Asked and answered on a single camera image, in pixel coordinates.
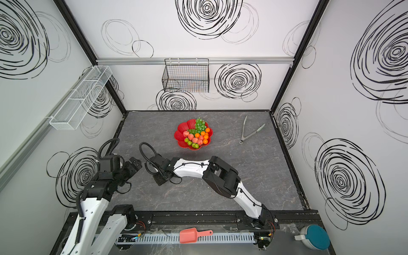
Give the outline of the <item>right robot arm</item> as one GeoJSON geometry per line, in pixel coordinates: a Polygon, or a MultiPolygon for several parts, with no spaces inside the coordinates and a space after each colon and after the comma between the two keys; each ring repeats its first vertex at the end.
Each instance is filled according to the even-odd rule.
{"type": "Polygon", "coordinates": [[[217,194],[227,199],[234,200],[252,219],[255,228],[264,226],[278,229],[276,216],[245,188],[239,172],[231,165],[213,156],[203,161],[191,161],[174,157],[166,159],[159,154],[147,160],[146,166],[155,169],[151,172],[155,182],[161,186],[172,178],[194,177],[205,181],[217,194]]]}

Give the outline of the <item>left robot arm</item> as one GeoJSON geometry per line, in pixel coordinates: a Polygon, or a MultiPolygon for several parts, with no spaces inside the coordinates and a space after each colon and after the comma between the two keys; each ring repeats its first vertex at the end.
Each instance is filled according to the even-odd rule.
{"type": "Polygon", "coordinates": [[[62,255],[107,255],[125,228],[139,224],[132,205],[115,206],[102,231],[96,235],[113,194],[142,169],[140,160],[132,157],[121,163],[118,155],[103,157],[98,166],[100,171],[77,195],[78,216],[62,255]]]}

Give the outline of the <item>green grape bunch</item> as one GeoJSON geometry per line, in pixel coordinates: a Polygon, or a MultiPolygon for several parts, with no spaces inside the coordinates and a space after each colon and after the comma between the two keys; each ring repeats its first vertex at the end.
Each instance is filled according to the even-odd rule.
{"type": "Polygon", "coordinates": [[[188,129],[188,132],[192,133],[193,135],[197,133],[201,134],[202,132],[206,133],[207,128],[207,123],[204,120],[198,118],[195,120],[194,128],[188,129]]]}

